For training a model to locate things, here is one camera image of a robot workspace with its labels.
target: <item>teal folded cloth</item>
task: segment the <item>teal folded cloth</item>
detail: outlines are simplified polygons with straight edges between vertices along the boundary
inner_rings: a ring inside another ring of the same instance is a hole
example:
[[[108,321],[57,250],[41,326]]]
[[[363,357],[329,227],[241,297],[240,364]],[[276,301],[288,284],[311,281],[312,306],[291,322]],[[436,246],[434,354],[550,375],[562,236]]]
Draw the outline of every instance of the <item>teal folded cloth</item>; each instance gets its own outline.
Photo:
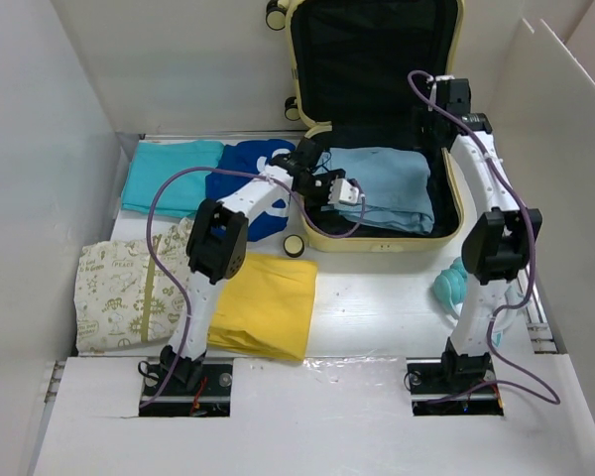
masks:
[[[343,169],[347,178],[359,181],[366,194],[364,224],[421,235],[432,231],[429,166],[423,154],[381,147],[333,148],[321,161],[329,170]],[[335,209],[347,220],[359,221],[361,207],[339,204]]]
[[[181,144],[140,142],[121,194],[121,208],[143,213],[161,185],[171,176],[191,167],[216,167],[224,146],[215,141]],[[205,177],[208,172],[194,172],[177,178],[161,195],[156,213],[184,217],[194,214],[205,200]]]

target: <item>beige patterned cloth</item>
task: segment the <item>beige patterned cloth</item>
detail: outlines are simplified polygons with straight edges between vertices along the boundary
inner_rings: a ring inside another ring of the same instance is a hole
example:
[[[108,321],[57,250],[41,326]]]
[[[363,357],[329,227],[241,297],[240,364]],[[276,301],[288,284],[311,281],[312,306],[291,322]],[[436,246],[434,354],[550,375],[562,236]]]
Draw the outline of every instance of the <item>beige patterned cloth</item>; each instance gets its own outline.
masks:
[[[192,222],[184,219],[153,237],[159,258],[186,286],[184,248]],[[77,350],[98,352],[169,337],[183,297],[159,270],[145,240],[86,246],[79,258],[74,294]]]

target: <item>red wire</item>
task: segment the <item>red wire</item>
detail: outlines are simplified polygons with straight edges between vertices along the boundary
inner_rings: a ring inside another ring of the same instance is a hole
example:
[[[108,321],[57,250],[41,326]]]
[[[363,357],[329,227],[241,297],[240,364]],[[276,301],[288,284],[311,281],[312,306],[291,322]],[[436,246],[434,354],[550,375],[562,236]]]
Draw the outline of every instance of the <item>red wire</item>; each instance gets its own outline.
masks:
[[[202,381],[200,382],[200,388],[198,389],[198,392],[196,392],[196,395],[194,396],[194,402],[193,402],[193,404],[191,404],[191,410],[189,411],[190,417],[194,413],[194,410],[196,410],[196,406],[198,405],[198,397],[200,397],[200,394],[202,394],[202,391],[205,390],[206,385],[207,385],[207,377],[202,379]]]

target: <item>suitcase lid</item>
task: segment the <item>suitcase lid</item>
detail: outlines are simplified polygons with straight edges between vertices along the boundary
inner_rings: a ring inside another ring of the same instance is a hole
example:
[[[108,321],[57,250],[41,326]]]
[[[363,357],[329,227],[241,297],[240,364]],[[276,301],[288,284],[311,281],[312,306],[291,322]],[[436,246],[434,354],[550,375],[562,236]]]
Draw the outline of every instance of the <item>suitcase lid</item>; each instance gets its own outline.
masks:
[[[308,126],[396,121],[419,104],[408,73],[446,74],[463,0],[294,0],[297,107]]]

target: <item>yellow suitcase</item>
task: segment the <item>yellow suitcase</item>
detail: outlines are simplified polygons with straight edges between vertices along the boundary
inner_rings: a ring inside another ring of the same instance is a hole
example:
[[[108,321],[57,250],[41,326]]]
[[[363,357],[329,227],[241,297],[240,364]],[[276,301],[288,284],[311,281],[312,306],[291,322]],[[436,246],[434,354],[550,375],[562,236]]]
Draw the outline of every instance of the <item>yellow suitcase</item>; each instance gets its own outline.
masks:
[[[407,83],[413,69],[447,74],[463,13],[462,0],[280,0],[267,23],[285,27],[297,96],[286,115],[329,147],[392,147],[422,152],[434,211],[429,235],[361,226],[350,238],[325,237],[305,222],[308,244],[326,252],[424,251],[444,246],[462,224],[463,205],[447,151],[416,120],[422,108]],[[326,233],[352,223],[333,210],[311,210]]]

